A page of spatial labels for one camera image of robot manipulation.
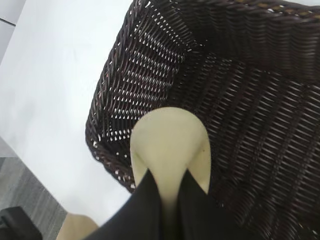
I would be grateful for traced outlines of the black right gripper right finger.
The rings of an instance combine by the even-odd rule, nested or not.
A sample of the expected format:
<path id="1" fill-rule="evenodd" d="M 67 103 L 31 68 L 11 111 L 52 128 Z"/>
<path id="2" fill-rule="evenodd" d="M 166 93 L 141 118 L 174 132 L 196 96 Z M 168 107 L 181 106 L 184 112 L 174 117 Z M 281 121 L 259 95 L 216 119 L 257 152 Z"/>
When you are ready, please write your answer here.
<path id="1" fill-rule="evenodd" d="M 180 229 L 184 240 L 249 240 L 250 232 L 218 207 L 187 170 L 178 193 Z"/>

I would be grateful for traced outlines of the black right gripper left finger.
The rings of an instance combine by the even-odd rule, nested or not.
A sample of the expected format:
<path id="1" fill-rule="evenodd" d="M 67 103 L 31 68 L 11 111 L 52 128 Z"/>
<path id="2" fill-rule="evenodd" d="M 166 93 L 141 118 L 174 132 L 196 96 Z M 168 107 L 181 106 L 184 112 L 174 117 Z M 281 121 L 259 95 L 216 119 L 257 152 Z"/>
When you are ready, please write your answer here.
<path id="1" fill-rule="evenodd" d="M 87 240 L 172 240 L 165 228 L 160 194 L 148 170 L 122 208 Z"/>

